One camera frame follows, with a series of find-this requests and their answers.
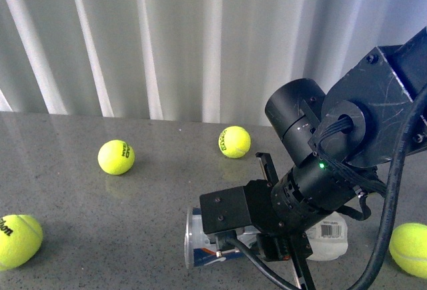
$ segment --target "white curtain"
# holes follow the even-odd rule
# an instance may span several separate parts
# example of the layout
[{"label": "white curtain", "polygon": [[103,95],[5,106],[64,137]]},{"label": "white curtain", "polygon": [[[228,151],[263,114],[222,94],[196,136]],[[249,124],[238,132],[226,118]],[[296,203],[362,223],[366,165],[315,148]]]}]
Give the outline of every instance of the white curtain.
[{"label": "white curtain", "polygon": [[301,77],[328,89],[427,0],[0,0],[0,110],[267,125]]}]

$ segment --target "gray countertop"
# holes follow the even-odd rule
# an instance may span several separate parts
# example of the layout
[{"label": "gray countertop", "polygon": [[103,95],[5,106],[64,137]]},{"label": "gray countertop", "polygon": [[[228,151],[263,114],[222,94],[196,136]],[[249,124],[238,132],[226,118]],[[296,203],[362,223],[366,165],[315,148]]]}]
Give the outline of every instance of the gray countertop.
[{"label": "gray countertop", "polygon": [[[0,272],[2,289],[277,289],[246,259],[185,268],[189,206],[204,193],[262,179],[255,152],[272,154],[279,176],[292,166],[271,127],[247,126],[252,148],[225,158],[225,125],[0,113],[0,216],[28,213],[44,230],[39,252]],[[111,139],[133,146],[136,161],[121,176],[104,173],[99,148]],[[427,153],[406,160],[396,224],[427,223]],[[388,166],[379,168],[386,179]],[[347,219],[349,248],[330,262],[309,261],[317,289],[346,289],[363,271],[374,244],[382,200],[373,215]],[[290,262],[269,264],[293,282]],[[427,289],[387,254],[371,289]]]}]

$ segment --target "black wire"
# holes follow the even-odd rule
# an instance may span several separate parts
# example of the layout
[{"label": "black wire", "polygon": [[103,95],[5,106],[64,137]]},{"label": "black wire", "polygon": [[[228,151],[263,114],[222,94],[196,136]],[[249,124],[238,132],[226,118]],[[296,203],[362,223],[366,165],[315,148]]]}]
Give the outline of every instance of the black wire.
[{"label": "black wire", "polygon": [[341,131],[350,130],[352,129],[352,127],[353,121],[350,119],[350,117],[345,117],[329,125],[320,135],[317,146],[318,155],[327,164],[329,164],[337,174],[343,177],[347,182],[351,183],[352,186],[359,185],[369,190],[369,192],[377,192],[384,197],[386,195],[386,185],[383,182],[381,182],[380,180],[370,180],[359,175],[357,172],[353,171],[348,166],[343,165],[341,162],[331,158],[322,147],[323,140]]},{"label": "black wire", "polygon": [[423,86],[410,108],[409,114],[402,124],[399,139],[394,148],[393,159],[388,171],[386,198],[382,208],[380,228],[377,240],[365,271],[348,290],[365,290],[371,286],[380,272],[386,256],[390,238],[393,232],[394,220],[398,205],[400,180],[406,157],[406,148],[412,140],[412,133],[419,120],[427,100],[427,85]]},{"label": "black wire", "polygon": [[281,278],[277,273],[271,270],[260,258],[258,258],[244,243],[237,239],[227,239],[227,243],[238,248],[248,259],[265,275],[272,283],[284,290],[300,290],[285,279]]}]

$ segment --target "yellow tennis ball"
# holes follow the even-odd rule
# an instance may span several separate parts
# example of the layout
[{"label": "yellow tennis ball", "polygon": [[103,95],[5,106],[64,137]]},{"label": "yellow tennis ball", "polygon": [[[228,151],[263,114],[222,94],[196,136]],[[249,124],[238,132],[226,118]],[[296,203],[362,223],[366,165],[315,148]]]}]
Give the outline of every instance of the yellow tennis ball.
[{"label": "yellow tennis ball", "polygon": [[395,228],[389,249],[403,270],[427,279],[427,225],[404,223]]},{"label": "yellow tennis ball", "polygon": [[121,175],[132,168],[135,153],[130,145],[122,140],[111,140],[105,143],[98,153],[101,169],[110,175]]},{"label": "yellow tennis ball", "polygon": [[221,152],[229,158],[243,157],[251,147],[251,137],[242,127],[234,125],[221,132],[218,139]]},{"label": "yellow tennis ball", "polygon": [[16,268],[39,250],[43,240],[40,224],[30,215],[0,219],[0,271]]}]

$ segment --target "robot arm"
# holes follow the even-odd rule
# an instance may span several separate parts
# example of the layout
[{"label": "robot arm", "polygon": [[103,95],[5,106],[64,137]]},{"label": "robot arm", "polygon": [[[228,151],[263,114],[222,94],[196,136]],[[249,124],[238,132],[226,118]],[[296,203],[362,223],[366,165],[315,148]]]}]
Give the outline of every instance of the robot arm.
[{"label": "robot arm", "polygon": [[[370,215],[366,197],[372,192],[386,198],[385,206],[396,207],[403,166],[398,163],[405,155],[427,148],[427,114],[422,113],[425,84],[427,30],[423,29],[404,45],[375,47],[327,95],[311,79],[278,89],[266,104],[266,115],[295,165],[279,180],[270,156],[258,153],[265,180],[200,196],[204,233],[220,252],[237,247],[236,234],[254,226],[260,232],[257,244],[262,258],[291,257],[298,284],[314,289],[305,261],[312,252],[304,231],[333,211],[366,219]],[[403,135],[412,139],[397,147]],[[376,166],[392,159],[397,165],[392,162],[390,171],[397,172],[390,174],[387,188],[378,180]],[[395,191],[391,191],[391,176],[398,181]],[[345,206],[354,197],[360,199],[361,213]],[[389,210],[386,217],[386,210],[382,226],[391,232],[394,214]]]}]

